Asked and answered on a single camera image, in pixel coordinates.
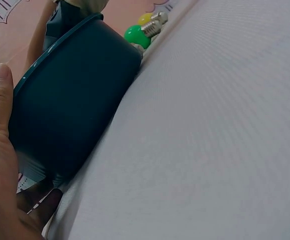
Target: pink surface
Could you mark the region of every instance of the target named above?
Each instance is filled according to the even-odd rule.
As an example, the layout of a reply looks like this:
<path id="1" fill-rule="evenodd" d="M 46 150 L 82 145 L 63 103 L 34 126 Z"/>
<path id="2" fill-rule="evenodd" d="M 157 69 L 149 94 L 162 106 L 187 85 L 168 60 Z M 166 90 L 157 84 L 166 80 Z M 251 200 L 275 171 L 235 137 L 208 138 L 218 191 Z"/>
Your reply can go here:
<path id="1" fill-rule="evenodd" d="M 120 34 L 144 13 L 154 9 L 153 2 L 166 0 L 112 0 L 103 11 L 105 22 Z M 27 48 L 44 0 L 21 0 L 8 16 L 7 24 L 0 23 L 0 63 L 7 63 L 13 72 L 14 84 L 23 74 Z"/>

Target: yellow light bulb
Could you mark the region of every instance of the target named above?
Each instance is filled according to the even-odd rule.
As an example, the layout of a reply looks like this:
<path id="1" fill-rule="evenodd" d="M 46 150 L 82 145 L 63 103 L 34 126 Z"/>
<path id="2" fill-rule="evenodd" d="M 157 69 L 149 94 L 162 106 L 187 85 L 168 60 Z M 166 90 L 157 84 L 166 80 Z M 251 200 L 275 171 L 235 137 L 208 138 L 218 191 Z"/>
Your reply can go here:
<path id="1" fill-rule="evenodd" d="M 152 16 L 152 12 L 147 12 L 145 14 L 143 14 L 139 19 L 138 19 L 138 24 L 139 25 L 144 25 L 147 24 L 151 21 L 151 16 Z"/>

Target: light bulb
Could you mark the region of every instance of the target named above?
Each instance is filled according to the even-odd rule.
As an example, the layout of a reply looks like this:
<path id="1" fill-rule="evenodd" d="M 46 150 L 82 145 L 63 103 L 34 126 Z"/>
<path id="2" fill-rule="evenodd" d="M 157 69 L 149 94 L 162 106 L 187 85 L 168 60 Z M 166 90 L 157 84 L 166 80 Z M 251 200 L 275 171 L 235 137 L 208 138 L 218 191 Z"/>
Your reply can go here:
<path id="1" fill-rule="evenodd" d="M 134 44 L 141 45 L 144 49 L 149 47 L 151 38 L 161 31 L 161 24 L 158 21 L 150 21 L 141 25 L 133 25 L 125 32 L 124 38 Z"/>
<path id="2" fill-rule="evenodd" d="M 139 25 L 144 25 L 147 24 L 151 21 L 151 16 L 152 16 L 152 12 L 147 12 L 145 14 L 143 14 L 142 16 L 140 16 L 140 18 L 138 19 L 138 24 Z"/>
<path id="3" fill-rule="evenodd" d="M 168 21 L 168 14 L 166 14 L 163 11 L 159 11 L 157 13 L 145 13 L 143 14 L 139 20 L 138 20 L 138 24 L 139 25 L 145 25 L 151 21 L 159 21 L 159 23 L 161 25 L 165 24 Z"/>

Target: person's arm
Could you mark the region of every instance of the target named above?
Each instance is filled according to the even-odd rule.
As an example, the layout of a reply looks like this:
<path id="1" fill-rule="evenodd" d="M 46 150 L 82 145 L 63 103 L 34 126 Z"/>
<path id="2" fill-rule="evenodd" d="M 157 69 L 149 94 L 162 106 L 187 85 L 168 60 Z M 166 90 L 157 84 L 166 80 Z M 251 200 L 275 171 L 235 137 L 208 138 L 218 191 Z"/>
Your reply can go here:
<path id="1" fill-rule="evenodd" d="M 52 0 L 45 0 L 45 2 L 42 15 L 29 44 L 24 72 L 41 56 L 46 32 L 46 23 L 57 7 L 57 4 Z"/>

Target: dark teal plastic container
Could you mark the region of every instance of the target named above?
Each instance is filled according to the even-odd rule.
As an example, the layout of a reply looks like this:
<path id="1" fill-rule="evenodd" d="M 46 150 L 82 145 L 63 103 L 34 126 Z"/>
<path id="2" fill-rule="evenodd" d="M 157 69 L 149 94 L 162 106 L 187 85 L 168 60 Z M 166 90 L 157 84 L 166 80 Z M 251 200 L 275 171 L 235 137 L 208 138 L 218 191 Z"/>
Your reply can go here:
<path id="1" fill-rule="evenodd" d="M 132 84 L 141 55 L 102 21 L 83 20 L 52 45 L 14 90 L 9 138 L 34 181 L 72 177 Z"/>

